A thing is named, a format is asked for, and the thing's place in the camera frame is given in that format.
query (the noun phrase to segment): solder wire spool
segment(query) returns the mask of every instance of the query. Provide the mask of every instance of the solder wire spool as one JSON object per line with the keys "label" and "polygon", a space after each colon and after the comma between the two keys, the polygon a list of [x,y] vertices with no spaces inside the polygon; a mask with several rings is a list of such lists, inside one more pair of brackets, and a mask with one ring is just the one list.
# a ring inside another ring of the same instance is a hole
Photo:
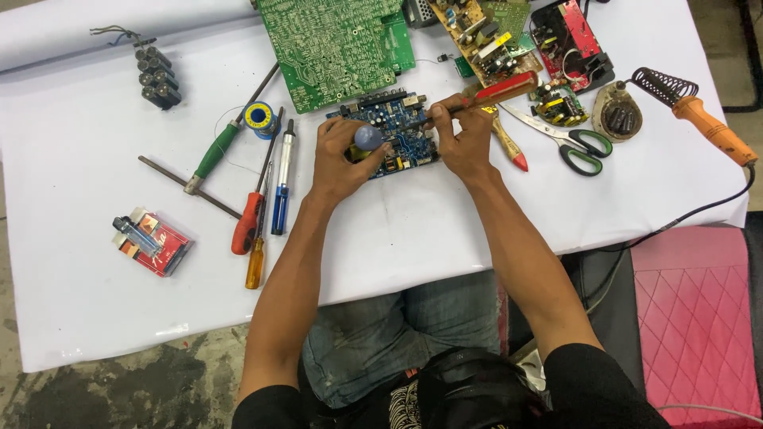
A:
{"label": "solder wire spool", "polygon": [[254,130],[254,134],[263,140],[269,140],[273,133],[280,133],[281,126],[275,129],[278,115],[265,102],[252,102],[243,109],[243,121],[247,127]]}

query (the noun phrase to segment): stained floor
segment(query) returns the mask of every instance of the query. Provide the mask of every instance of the stained floor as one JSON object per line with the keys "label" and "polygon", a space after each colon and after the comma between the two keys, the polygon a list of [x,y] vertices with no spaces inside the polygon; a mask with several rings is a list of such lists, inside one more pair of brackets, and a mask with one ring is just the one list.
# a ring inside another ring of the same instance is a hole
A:
{"label": "stained floor", "polygon": [[[0,0],[0,11],[31,2]],[[689,3],[722,103],[751,103],[754,92],[734,0]],[[753,15],[758,17],[760,4],[754,3]],[[761,26],[763,19],[758,31],[763,31]],[[661,49],[680,47],[666,44]],[[727,119],[744,141],[763,153],[763,111],[727,115]],[[751,195],[750,210],[763,210],[763,180]],[[114,359],[34,374],[21,372],[1,185],[0,321],[0,428],[212,429],[229,424],[243,364],[244,326]]]}

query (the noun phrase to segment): quilted pink pattern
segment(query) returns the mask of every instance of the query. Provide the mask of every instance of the quilted pink pattern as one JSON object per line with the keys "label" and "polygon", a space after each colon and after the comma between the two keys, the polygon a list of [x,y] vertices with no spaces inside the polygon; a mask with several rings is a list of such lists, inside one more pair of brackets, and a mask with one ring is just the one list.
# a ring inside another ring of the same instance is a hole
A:
{"label": "quilted pink pattern", "polygon": [[[737,264],[729,265],[729,253],[739,249],[724,248],[744,246],[744,241],[736,239],[742,239],[738,230],[716,229],[709,233],[709,240],[690,244],[692,248],[687,249],[682,238],[692,234],[696,240],[697,234],[712,228],[682,229],[672,237],[668,231],[650,248],[634,250],[633,254],[647,397],[655,407],[712,405],[760,417],[746,259],[733,258]],[[721,246],[713,239],[719,234],[724,234]],[[651,260],[660,259],[655,258],[655,252],[666,254],[662,264],[639,264],[639,252],[650,252]],[[712,253],[720,256],[713,258]],[[666,268],[665,259],[674,268]],[[714,266],[712,260],[727,265]],[[732,420],[736,427],[759,427],[718,411],[668,409],[662,415],[674,427],[695,427],[696,423],[707,425],[696,427],[709,427]]]}

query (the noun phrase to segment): green scissors handle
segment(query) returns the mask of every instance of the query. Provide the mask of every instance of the green scissors handle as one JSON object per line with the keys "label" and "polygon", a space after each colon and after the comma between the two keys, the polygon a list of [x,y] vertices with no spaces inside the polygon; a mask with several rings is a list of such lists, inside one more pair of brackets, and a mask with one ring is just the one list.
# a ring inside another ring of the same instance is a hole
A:
{"label": "green scissors handle", "polygon": [[[568,134],[569,134],[570,140],[573,140],[575,143],[583,146],[590,155],[593,155],[597,158],[606,158],[612,154],[612,142],[608,138],[606,138],[605,136],[599,133],[589,131],[589,130],[577,129],[577,130],[570,131]],[[594,138],[599,143],[601,143],[601,146],[604,148],[604,150],[601,150],[598,147],[594,146],[593,144],[590,144],[587,141],[583,140],[583,136]]]}
{"label": "green scissors handle", "polygon": [[[567,166],[569,166],[572,169],[572,171],[576,172],[577,174],[581,176],[586,176],[586,177],[598,176],[598,174],[601,173],[601,169],[603,166],[599,159],[594,158],[585,152],[577,150],[574,147],[570,146],[569,144],[564,144],[563,142],[559,140],[557,140],[557,142],[559,143],[559,154],[562,155],[562,160],[565,162],[565,164],[567,164]],[[587,171],[580,168],[578,164],[576,164],[575,161],[572,160],[573,156],[578,158],[580,161],[583,161],[584,163],[592,166],[593,171]]]}

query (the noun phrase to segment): red screwdriver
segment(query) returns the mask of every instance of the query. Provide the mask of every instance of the red screwdriver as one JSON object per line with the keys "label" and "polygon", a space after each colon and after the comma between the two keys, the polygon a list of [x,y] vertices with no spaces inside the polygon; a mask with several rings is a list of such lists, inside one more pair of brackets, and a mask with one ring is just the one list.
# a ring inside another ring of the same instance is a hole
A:
{"label": "red screwdriver", "polygon": [[[278,130],[278,127],[281,126],[281,118],[283,118],[283,114],[284,108],[281,107],[278,110],[278,117],[275,119],[274,129]],[[272,137],[270,137],[270,146],[268,147],[268,153],[265,155],[265,164],[262,166],[262,173],[259,175],[257,190],[249,193],[241,219],[239,219],[236,224],[236,229],[233,230],[233,243],[230,245],[230,251],[236,255],[246,255],[252,249],[254,238],[257,235],[259,213],[265,205],[265,197],[260,192],[260,189],[262,188],[262,181],[266,176],[266,169],[270,162],[270,153],[273,151],[273,145],[275,144],[275,138],[277,136],[278,134],[274,132]]]}

